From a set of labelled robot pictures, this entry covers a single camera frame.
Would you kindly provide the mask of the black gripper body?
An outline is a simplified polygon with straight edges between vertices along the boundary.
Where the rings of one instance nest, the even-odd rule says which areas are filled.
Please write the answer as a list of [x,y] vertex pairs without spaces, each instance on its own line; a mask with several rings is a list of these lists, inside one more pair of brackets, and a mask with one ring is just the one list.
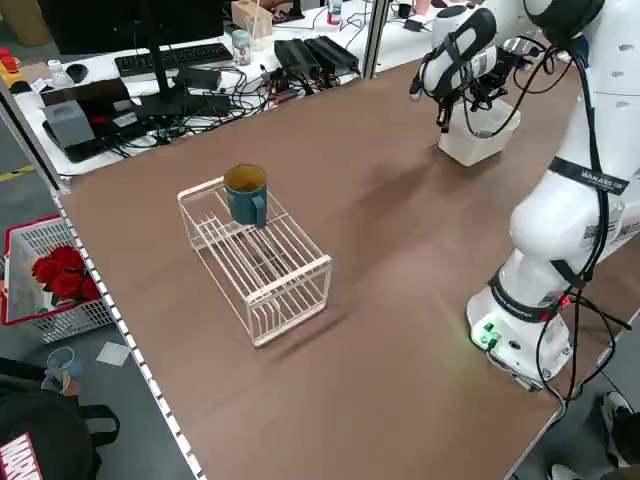
[[522,66],[522,56],[511,52],[498,52],[494,68],[485,75],[489,85],[504,85],[514,69]]

